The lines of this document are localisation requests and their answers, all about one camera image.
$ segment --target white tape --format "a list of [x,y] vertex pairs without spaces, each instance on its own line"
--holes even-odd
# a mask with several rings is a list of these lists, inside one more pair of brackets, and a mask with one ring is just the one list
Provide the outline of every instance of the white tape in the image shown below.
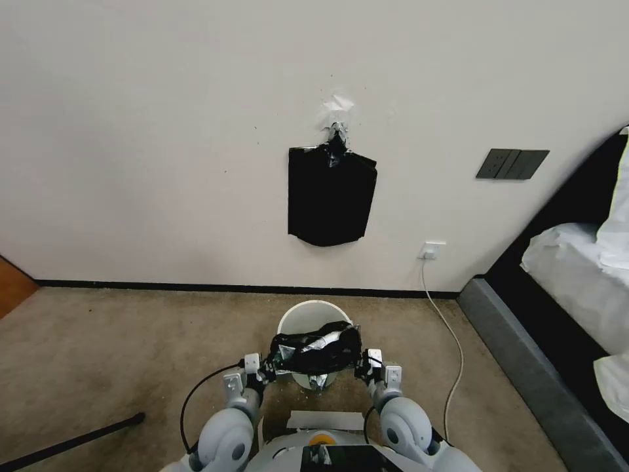
[[349,127],[350,110],[354,102],[339,95],[332,95],[332,99],[324,102],[322,111],[318,116],[318,124],[321,129],[329,129],[334,123],[342,125],[345,132]]

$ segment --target baseboard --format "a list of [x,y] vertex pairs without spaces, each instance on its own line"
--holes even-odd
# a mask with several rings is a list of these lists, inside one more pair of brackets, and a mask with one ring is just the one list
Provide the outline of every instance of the baseboard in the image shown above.
[[[215,285],[215,284],[177,284],[147,282],[98,282],[98,281],[67,281],[67,280],[35,280],[39,286],[70,287],[70,288],[125,288],[131,290],[180,290],[184,292],[239,292],[266,293],[287,295],[340,295],[365,296],[381,298],[426,298],[423,290],[379,290],[373,288],[334,288],[334,287],[301,287],[274,285]],[[454,300],[458,292],[430,292],[433,298]]]

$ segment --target gray switch panel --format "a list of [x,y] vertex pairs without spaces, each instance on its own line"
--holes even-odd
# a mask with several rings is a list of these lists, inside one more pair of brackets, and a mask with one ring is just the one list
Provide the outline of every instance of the gray switch panel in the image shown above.
[[492,149],[476,178],[527,180],[530,179],[549,151],[520,149]]
[[539,165],[546,159],[546,156],[550,151],[531,151],[533,154],[529,157],[529,162],[518,176],[521,180],[527,180],[533,177],[533,174],[539,167]]
[[505,163],[496,174],[496,178],[506,178],[507,172],[509,171],[509,169],[511,168],[511,166],[516,161],[519,155],[520,155],[519,149],[511,149],[509,151],[509,156],[506,158]]
[[511,149],[492,149],[487,154],[485,162],[476,174],[476,178],[495,178],[503,166]]

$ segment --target black plastic bag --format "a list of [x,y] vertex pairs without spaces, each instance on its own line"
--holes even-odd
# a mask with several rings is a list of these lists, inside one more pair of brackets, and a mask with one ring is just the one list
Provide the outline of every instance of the black plastic bag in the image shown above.
[[315,246],[365,236],[378,172],[349,151],[338,131],[316,147],[288,152],[288,233]]

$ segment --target power outlet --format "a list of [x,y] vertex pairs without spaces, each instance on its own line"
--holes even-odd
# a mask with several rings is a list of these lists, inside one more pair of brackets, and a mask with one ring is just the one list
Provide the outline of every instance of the power outlet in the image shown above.
[[437,259],[439,251],[446,245],[445,241],[426,241],[421,248],[417,259],[434,260]]

